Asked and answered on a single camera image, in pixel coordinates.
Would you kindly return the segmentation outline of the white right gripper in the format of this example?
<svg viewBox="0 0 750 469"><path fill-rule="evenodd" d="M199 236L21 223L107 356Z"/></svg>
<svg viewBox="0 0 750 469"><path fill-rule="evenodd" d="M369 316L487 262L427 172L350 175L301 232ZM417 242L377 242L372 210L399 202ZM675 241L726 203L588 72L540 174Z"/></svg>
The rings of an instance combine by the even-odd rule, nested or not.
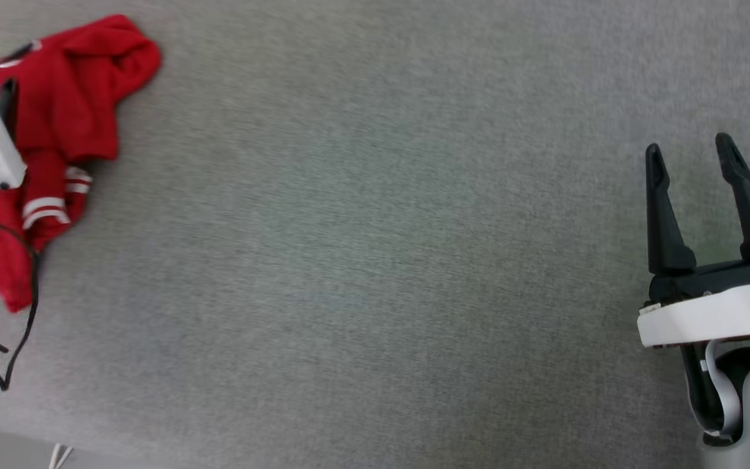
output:
<svg viewBox="0 0 750 469"><path fill-rule="evenodd" d="M729 134L717 134L715 143L721 173L737 205L739 250L745 261L697 267L674 214L661 149L649 145L644 154L645 193L648 270L654 278L637 318L644 347L750 337L750 168Z"/></svg>

